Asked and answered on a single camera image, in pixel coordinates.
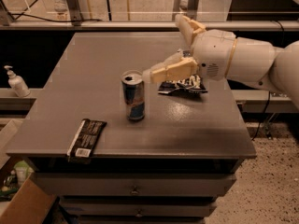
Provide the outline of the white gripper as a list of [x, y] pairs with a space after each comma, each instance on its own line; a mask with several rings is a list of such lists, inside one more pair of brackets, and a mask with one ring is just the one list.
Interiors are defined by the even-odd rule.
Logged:
[[183, 50], [178, 50], [163, 62], [143, 71], [143, 81], [159, 83], [182, 80], [196, 74], [197, 70], [202, 78], [224, 78], [236, 42], [235, 34], [221, 30], [206, 31], [203, 23], [182, 14], [176, 15], [175, 24], [186, 44], [192, 45], [192, 56], [185, 56]]

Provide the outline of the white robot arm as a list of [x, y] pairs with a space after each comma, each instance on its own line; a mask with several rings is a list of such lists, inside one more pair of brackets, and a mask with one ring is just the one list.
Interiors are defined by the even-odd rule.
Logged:
[[269, 42], [208, 30], [181, 14], [175, 17], [190, 55], [176, 52], [142, 72], [147, 83], [182, 80], [192, 75], [230, 79], [249, 87], [283, 93], [299, 108], [299, 42], [277, 48]]

